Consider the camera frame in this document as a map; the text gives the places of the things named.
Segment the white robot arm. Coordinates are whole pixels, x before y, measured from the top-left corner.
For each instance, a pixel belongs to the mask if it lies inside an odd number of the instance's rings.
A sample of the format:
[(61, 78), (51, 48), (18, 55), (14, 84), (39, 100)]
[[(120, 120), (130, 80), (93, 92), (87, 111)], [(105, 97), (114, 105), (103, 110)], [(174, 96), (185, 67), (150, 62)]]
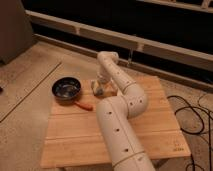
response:
[(155, 171), (128, 119), (142, 114), (148, 99), (142, 87), (118, 65), (116, 52), (102, 51), (98, 81), (113, 80), (121, 93), (102, 99), (96, 107), (98, 124), (114, 171)]

